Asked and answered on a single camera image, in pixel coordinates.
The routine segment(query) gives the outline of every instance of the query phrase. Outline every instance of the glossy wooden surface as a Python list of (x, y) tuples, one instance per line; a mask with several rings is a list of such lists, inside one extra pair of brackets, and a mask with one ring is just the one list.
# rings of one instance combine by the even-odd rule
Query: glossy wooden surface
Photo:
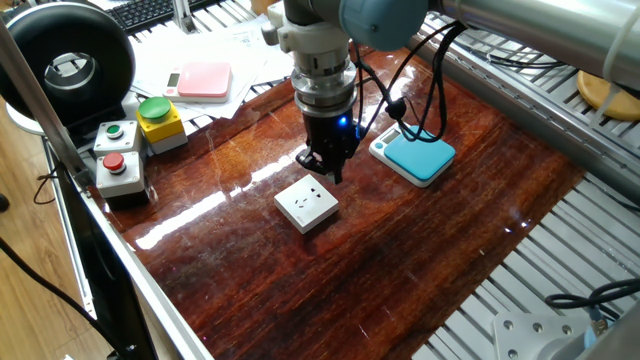
[[(405, 54), (366, 61), (388, 82)], [(413, 61), (393, 96), (420, 109), (430, 75)], [(316, 176), (340, 210), (304, 236), (273, 200), (306, 174), (288, 83), (152, 158), (150, 205), (105, 211), (217, 360), (408, 359), (583, 174), (456, 85), (446, 95), (443, 175), (419, 189), (371, 156), (382, 116), (344, 183)]]

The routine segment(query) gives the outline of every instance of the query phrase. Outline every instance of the black cable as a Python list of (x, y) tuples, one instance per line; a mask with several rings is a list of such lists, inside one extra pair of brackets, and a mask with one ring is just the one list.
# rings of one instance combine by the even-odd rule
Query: black cable
[(589, 298), (571, 294), (555, 294), (547, 296), (544, 299), (544, 302), (550, 307), (556, 309), (577, 309), (597, 306), (603, 312), (617, 319), (619, 315), (618, 317), (614, 316), (614, 314), (617, 315), (617, 313), (603, 304), (618, 300), (636, 292), (640, 292), (640, 279), (616, 281), (603, 285), (593, 290), (591, 295), (589, 295)]
[(58, 170), (58, 168), (60, 167), (60, 164), (62, 164), (62, 162), (59, 162), (56, 166), (53, 167), (53, 170), (51, 170), (51, 172), (47, 175), (40, 175), (38, 176), (37, 180), (41, 181), (40, 182), (40, 187), (38, 187), (38, 190), (36, 191), (36, 194), (33, 195), (33, 202), (36, 205), (46, 205), (46, 204), (50, 204), (52, 202), (54, 202), (56, 200), (56, 198), (54, 197), (51, 200), (47, 200), (47, 201), (38, 201), (38, 195), (40, 195), (40, 192), (42, 191), (42, 189), (44, 188), (44, 185), (47, 183), (47, 181), (49, 181), (49, 179), (57, 179), (58, 177), (56, 175), (53, 175), (56, 170)]
[(487, 59), (487, 61), (489, 61), (490, 63), (494, 64), (494, 65), (499, 65), (499, 66), (505, 66), (505, 67), (513, 67), (513, 68), (519, 68), (519, 69), (554, 69), (557, 67), (561, 67), (561, 66), (566, 66), (566, 63), (563, 63), (561, 61), (553, 61), (553, 62), (543, 62), (543, 63), (530, 63), (530, 62), (524, 62), (524, 61), (519, 61), (519, 60), (513, 60), (513, 59), (509, 59), (509, 58), (505, 58), (502, 56), (496, 56), (496, 55), (491, 55), (491, 54), (487, 54), (483, 51), (480, 51), (478, 49), (474, 49), (472, 47), (470, 47), (469, 45), (464, 45), (464, 44), (459, 44), (462, 48), (464, 48), (465, 50), (469, 51), (470, 53), (480, 57), (480, 58), (485, 58)]
[(406, 96), (403, 96), (403, 98), (409, 103), (409, 107), (411, 108), (411, 112), (413, 113), (413, 118), (418, 120), (418, 114), (416, 113), (416, 108), (413, 107), (413, 101), (411, 101), (411, 99)]
[(382, 93), (382, 102), (387, 101), (388, 103), (392, 103), (393, 101), (391, 101), (391, 93), (389, 92), (387, 87), (384, 86), (384, 84), (382, 83), (382, 80), (380, 80), (375, 70), (373, 70), (371, 66), (369, 66), (364, 61), (358, 62), (358, 68), (359, 70), (366, 71), (367, 74), (369, 74), (370, 79), (376, 83), (376, 85), (378, 86), (378, 89), (380, 90), (380, 93)]
[(633, 211), (633, 212), (637, 212), (640, 213), (640, 207), (637, 207), (635, 205), (631, 205), (631, 204), (627, 204), (626, 202), (622, 201), (622, 200), (618, 200), (615, 197), (611, 197), (613, 199), (613, 201), (617, 202), (620, 206), (622, 206), (623, 208)]
[(98, 256), (98, 260), (100, 261), (100, 264), (102, 265), (102, 268), (104, 269), (104, 272), (107, 274), (107, 276), (109, 277), (109, 279), (111, 279), (111, 281), (115, 281), (116, 277), (113, 275), (115, 273), (115, 271), (112, 273), (111, 270), (109, 270), (109, 267), (107, 266), (107, 263), (104, 261), (104, 258), (102, 257), (102, 252), (100, 251), (100, 248), (98, 247), (98, 241), (95, 240), (98, 238), (98, 235), (96, 234), (95, 231), (95, 226), (93, 223), (89, 224), (89, 228), (91, 229), (91, 235), (93, 235), (94, 240), (90, 241), (93, 244), (93, 249), (96, 251), (96, 255)]
[[(391, 92), (391, 89), (393, 88), (393, 85), (395, 85), (396, 81), (398, 80), (398, 78), (400, 77), (400, 74), (402, 73), (402, 71), (404, 70), (404, 68), (407, 66), (407, 64), (409, 63), (409, 61), (416, 55), (416, 53), (426, 44), (428, 43), (431, 39), (433, 39), (434, 37), (436, 37), (438, 34), (440, 34), (441, 32), (450, 29), (454, 26), (456, 26), (457, 24), (459, 24), (458, 22), (453, 22), (451, 24), (447, 24), (441, 28), (439, 28), (438, 30), (434, 31), (433, 33), (429, 34), (428, 36), (426, 36), (424, 39), (422, 39), (422, 41), (409, 53), (409, 55), (407, 55), (404, 59), (404, 61), (402, 62), (402, 64), (400, 64), (400, 67), (398, 68), (398, 70), (396, 71), (395, 75), (393, 76), (393, 78), (391, 79), (391, 82), (389, 83), (389, 87), (385, 88), (385, 92), (387, 94), (389, 94)], [(375, 75), (375, 72), (373, 73), (373, 75), (370, 73), (371, 77), (375, 80), (377, 78), (377, 75)], [(373, 116), (371, 117), (371, 120), (369, 121), (369, 123), (367, 124), (366, 129), (364, 130), (362, 136), (360, 137), (360, 140), (362, 140), (367, 133), (369, 132), (369, 130), (371, 129), (371, 125), (373, 125), (373, 123), (375, 122), (375, 120), (377, 119), (378, 115), (380, 114), (380, 110), (382, 109), (382, 105), (386, 102), (387, 104), (391, 104), (392, 100), (390, 96), (385, 96), (385, 92), (383, 92), (383, 98), (380, 101), (380, 103), (378, 104), (378, 107), (376, 108), (376, 111), (374, 112)]]
[[(458, 37), (462, 32), (467, 30), (467, 28), (459, 22), (454, 23), (455, 26), (447, 32), (447, 34), (442, 39), (438, 50), (433, 58), (433, 80), (431, 83), (431, 89), (429, 92), (429, 96), (427, 98), (427, 105), (425, 106), (424, 113), (422, 114), (422, 119), (420, 119), (420, 123), (418, 124), (418, 131), (413, 133), (410, 128), (406, 126), (403, 122), (399, 121), (398, 124), (400, 128), (403, 129), (403, 135), (408, 141), (416, 141), (420, 140), (423, 142), (433, 143), (442, 138), (444, 132), (447, 128), (447, 99), (444, 93), (444, 79), (442, 74), (442, 64), (444, 62), (444, 57), (449, 50), (449, 46), (453, 43), (456, 37)], [(433, 100), (433, 91), (435, 90), (435, 85), (438, 87), (438, 105), (440, 108), (440, 130), (437, 135), (430, 136), (428, 138), (420, 137), (420, 134), (426, 130), (424, 130), (424, 125), (427, 121), (427, 115), (429, 114), (429, 109), (431, 108), (431, 102)]]
[[(359, 49), (359, 45), (358, 43), (356, 43), (355, 41), (353, 42), (353, 48), (355, 50), (356, 53), (356, 61), (358, 64), (362, 63), (362, 59), (360, 58), (360, 49)], [(362, 138), (360, 137), (360, 124), (362, 123), (362, 116), (363, 116), (363, 111), (364, 111), (364, 76), (362, 73), (362, 67), (358, 66), (358, 77), (360, 78), (360, 83), (358, 84), (358, 96), (360, 96), (360, 105), (359, 107), (359, 111), (358, 111), (358, 127), (356, 128), (356, 137), (359, 140), (362, 140)]]
[(80, 314), (85, 320), (91, 324), (91, 326), (102, 335), (102, 337), (113, 347), (116, 352), (126, 360), (135, 360), (133, 354), (127, 351), (126, 347), (120, 345), (115, 338), (111, 336), (111, 334), (102, 327), (102, 325), (84, 309), (80, 304), (75, 302), (69, 295), (67, 295), (64, 291), (60, 290), (58, 287), (47, 281), (45, 278), (40, 276), (35, 270), (33, 270), (27, 263), (16, 254), (13, 249), (7, 244), (2, 237), (0, 237), (0, 249), (4, 251), (5, 254), (13, 261), (22, 271), (24, 271), (31, 279), (35, 282), (43, 286), (45, 289), (51, 291), (54, 295), (60, 298), (62, 301), (66, 302), (69, 306), (71, 306), (78, 314)]

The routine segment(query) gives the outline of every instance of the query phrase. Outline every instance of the white paper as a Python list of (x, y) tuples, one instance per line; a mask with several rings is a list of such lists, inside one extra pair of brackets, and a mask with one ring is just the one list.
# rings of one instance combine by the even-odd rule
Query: white paper
[(176, 110), (178, 110), (178, 113), (180, 113), (180, 119), (182, 120), (182, 122), (187, 122), (189, 120), (202, 116), (202, 113), (197, 110), (189, 109), (180, 104), (175, 104), (175, 106)]
[[(176, 105), (216, 118), (232, 118), (264, 70), (265, 63), (272, 61), (276, 54), (275, 49), (262, 39), (260, 24), (264, 21), (265, 18), (259, 18), (215, 33), (189, 36), (161, 32), (141, 44), (134, 44), (136, 76), (133, 86), (144, 94), (162, 96), (173, 68), (194, 61), (226, 61), (231, 64), (232, 72), (230, 96), (226, 103), (176, 102)], [(281, 79), (281, 75), (275, 76), (262, 77), (261, 81)]]
[(269, 46), (262, 37), (262, 24), (269, 22), (263, 14), (256, 19), (234, 25), (234, 29), (245, 30), (245, 36), (250, 40), (250, 46), (260, 50), (260, 55), (266, 59), (266, 64), (262, 68), (260, 75), (255, 80), (255, 84), (281, 81), (285, 77), (291, 76), (293, 71), (293, 56), (291, 53), (285, 54), (280, 45)]

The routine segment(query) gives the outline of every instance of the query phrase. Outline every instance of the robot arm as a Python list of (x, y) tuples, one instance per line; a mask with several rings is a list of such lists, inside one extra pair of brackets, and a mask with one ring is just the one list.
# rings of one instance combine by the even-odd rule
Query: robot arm
[[(271, 26), (263, 32), (268, 42), (294, 53), (292, 84), (308, 135), (298, 162), (339, 183), (359, 143), (351, 111), (356, 95), (349, 38), (396, 50), (434, 10), (602, 76), (611, 44), (625, 33), (624, 23), (638, 13), (637, 6), (637, 0), (284, 0), (280, 10), (270, 8)], [(608, 78), (637, 95), (640, 24), (624, 39)]]

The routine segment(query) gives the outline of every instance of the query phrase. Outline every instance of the metal bracket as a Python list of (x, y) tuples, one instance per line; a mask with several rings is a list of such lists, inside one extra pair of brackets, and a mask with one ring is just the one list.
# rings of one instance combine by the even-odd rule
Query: metal bracket
[(173, 0), (173, 21), (187, 34), (197, 31), (191, 8), (189, 8), (189, 0)]
[(565, 360), (575, 359), (584, 351), (582, 335), (588, 327), (586, 314), (582, 318), (500, 313), (493, 320), (497, 359), (551, 360), (559, 352)]
[(0, 65), (4, 67), (29, 110), (40, 123), (58, 158), (78, 184), (86, 189), (94, 183), (93, 174), (87, 170), (67, 129), (60, 122), (29, 64), (11, 37), (9, 29), (1, 21), (0, 49)]

